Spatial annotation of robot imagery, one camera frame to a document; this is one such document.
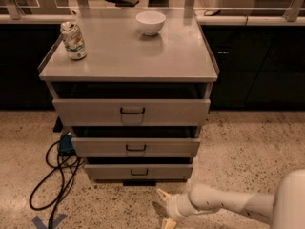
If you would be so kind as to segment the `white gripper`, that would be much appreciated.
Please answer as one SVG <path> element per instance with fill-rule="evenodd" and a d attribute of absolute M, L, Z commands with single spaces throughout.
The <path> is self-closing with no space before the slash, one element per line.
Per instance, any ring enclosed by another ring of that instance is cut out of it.
<path fill-rule="evenodd" d="M 158 188 L 157 194 L 166 204 L 166 211 L 170 218 L 163 218 L 161 229 L 175 229 L 177 223 L 188 216 L 199 215 L 202 212 L 193 199 L 191 193 L 171 195 Z"/>

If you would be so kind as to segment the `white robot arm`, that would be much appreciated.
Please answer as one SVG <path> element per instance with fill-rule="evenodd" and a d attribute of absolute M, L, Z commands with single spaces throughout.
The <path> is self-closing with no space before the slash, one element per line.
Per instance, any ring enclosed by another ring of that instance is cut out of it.
<path fill-rule="evenodd" d="M 188 216 L 217 213 L 225 209 L 270 226 L 270 229 L 305 229 L 305 170 L 295 170 L 279 183 L 274 195 L 221 191 L 196 184 L 184 194 L 158 189 L 167 217 L 161 229 L 174 229 Z"/>

